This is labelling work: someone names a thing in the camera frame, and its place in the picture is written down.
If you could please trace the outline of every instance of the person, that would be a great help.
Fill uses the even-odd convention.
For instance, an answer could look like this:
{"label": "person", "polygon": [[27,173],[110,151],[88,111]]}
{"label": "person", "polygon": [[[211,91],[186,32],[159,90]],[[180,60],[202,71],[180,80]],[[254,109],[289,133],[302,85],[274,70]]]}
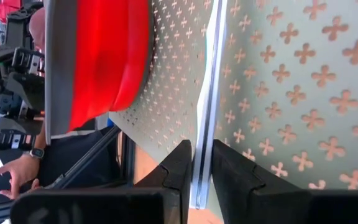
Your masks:
{"label": "person", "polygon": [[[20,149],[0,151],[0,203],[16,199],[20,193],[52,184],[67,172],[110,128],[84,136],[54,139],[45,143],[45,129],[37,136],[34,147],[44,150],[42,159]],[[116,162],[116,141],[93,160],[68,187],[92,187],[107,184],[120,176]]]}

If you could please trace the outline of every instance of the wristwatch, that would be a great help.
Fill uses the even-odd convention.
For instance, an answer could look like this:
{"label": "wristwatch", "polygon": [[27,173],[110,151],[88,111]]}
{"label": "wristwatch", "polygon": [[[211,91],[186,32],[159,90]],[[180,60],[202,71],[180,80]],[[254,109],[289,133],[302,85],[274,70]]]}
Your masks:
{"label": "wristwatch", "polygon": [[33,148],[29,151],[24,151],[23,155],[30,155],[33,158],[42,159],[44,158],[44,153],[45,152],[42,149]]}

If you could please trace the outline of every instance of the camera rig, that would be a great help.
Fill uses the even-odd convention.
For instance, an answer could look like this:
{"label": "camera rig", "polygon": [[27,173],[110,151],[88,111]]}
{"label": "camera rig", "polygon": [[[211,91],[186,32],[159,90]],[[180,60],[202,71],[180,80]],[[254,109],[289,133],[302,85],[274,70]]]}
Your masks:
{"label": "camera rig", "polygon": [[44,54],[34,49],[30,18],[42,2],[24,5],[7,17],[4,43],[0,45],[0,150],[31,150],[44,110]]}

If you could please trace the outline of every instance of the black shirt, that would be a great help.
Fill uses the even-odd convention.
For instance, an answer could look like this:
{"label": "black shirt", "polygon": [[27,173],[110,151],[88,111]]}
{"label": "black shirt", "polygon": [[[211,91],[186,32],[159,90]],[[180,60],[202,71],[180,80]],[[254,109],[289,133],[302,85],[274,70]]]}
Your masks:
{"label": "black shirt", "polygon": [[[45,149],[44,159],[40,163],[38,178],[40,184],[46,186],[68,171],[100,138],[102,134],[96,131],[85,136],[72,136],[55,139],[51,146]],[[22,155],[20,149],[0,151],[0,167]],[[115,162],[115,153],[104,150],[79,176],[70,187],[90,187],[108,183],[119,175]],[[0,175],[0,190],[9,190],[10,174]],[[0,203],[9,199],[0,195]]]}

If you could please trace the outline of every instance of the smartwatch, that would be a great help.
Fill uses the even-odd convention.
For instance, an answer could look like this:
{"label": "smartwatch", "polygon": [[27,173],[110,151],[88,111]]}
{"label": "smartwatch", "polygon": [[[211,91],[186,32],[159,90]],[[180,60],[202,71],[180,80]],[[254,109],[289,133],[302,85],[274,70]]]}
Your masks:
{"label": "smartwatch", "polygon": [[44,158],[44,154],[45,154],[44,150],[37,149],[37,148],[31,149],[30,151],[23,152],[23,155],[30,155],[31,157],[36,158],[36,159]]}

